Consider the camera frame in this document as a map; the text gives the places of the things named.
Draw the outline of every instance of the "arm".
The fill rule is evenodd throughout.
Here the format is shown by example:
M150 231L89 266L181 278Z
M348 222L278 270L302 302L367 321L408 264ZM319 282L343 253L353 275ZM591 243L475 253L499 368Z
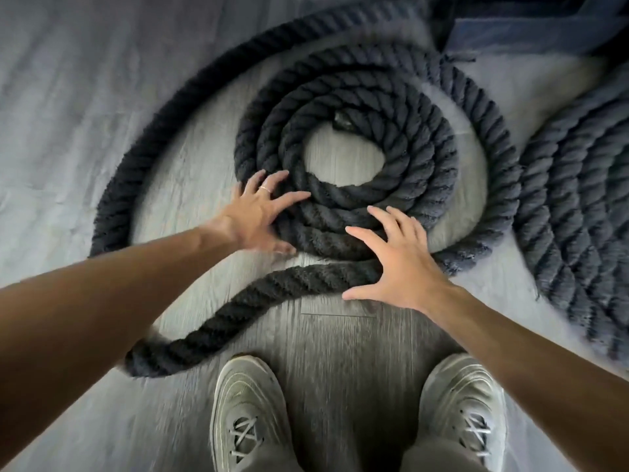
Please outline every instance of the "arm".
M0 468L131 349L193 282L234 251L295 253L269 231L288 172L253 176L198 228L0 289Z
M478 359L582 472L626 468L629 383L507 319L453 285L429 254L420 223L397 209L370 213L388 242L349 227L380 259L375 285L343 298L379 300L422 311Z

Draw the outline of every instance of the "coiled rope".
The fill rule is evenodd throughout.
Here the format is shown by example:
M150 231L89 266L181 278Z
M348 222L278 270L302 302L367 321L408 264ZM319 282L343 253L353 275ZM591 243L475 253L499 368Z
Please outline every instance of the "coiled rope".
M155 160L192 114L220 87L267 56L363 23L417 16L419 0L352 6L281 25L232 49L203 69L155 115L127 152L98 205L91 255L128 245L134 202ZM373 283L381 266L346 225L378 228L368 205L394 205L430 229L444 212L457 176L452 130L440 110L409 83L418 77L465 112L487 156L487 203L467 237L435 254L454 275L488 256L513 222L520 165L496 104L437 53L397 43L326 49L277 74L248 106L235 149L235 172L291 171L286 190L313 195L277 219L278 235L298 250L346 262L293 267L248 285L183 339L139 341L126 355L132 376L168 376L221 350L271 306L311 294ZM333 121L378 145L386 161L372 181L336 187L306 172L304 139Z
M629 63L557 113L522 154L514 229L539 290L629 365Z

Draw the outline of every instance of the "wooden floor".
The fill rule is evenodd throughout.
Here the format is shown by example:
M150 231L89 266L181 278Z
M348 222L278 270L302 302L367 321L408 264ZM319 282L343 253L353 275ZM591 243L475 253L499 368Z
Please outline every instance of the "wooden floor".
M150 115L186 78L269 26L343 0L0 0L0 284L83 259L98 199ZM154 174L138 208L135 241L208 219L228 199L240 114L273 73L322 46L403 38L430 46L419 23L368 27L276 56L221 91ZM514 142L596 84L600 60L480 56L462 63L503 110ZM483 152L469 124L424 87L457 133L454 202L431 235L437 250L473 227L483 208ZM306 163L336 184L369 180L378 150L322 126ZM171 337L196 328L271 269L320 262L234 255L200 279L158 322ZM510 235L456 278L508 317L597 362L538 298ZM308 471L396 470L413 442L421 386L458 346L422 315L338 296L271 310L214 361L163 380L112 371L5 470L208 471L216 376L236 352L265 359L284 388L300 463ZM506 470L567 471L548 439L509 403Z

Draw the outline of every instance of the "gray sneaker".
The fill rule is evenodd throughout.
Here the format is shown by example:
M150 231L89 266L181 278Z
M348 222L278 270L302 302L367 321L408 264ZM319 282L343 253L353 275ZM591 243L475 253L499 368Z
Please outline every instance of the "gray sneaker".
M221 370L210 441L215 472L234 472L262 444L293 450L282 389L261 359L236 356Z
M505 460L505 393L469 354L453 354L430 373L421 391L420 426L468 449L491 472Z

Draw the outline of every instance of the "gray pants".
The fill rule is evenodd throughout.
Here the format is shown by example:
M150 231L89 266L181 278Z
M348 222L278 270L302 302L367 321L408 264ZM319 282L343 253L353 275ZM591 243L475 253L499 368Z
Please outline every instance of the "gray pants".
M427 437L408 449L400 472L487 472L461 445L439 437ZM249 454L237 472L303 472L292 451L268 445Z

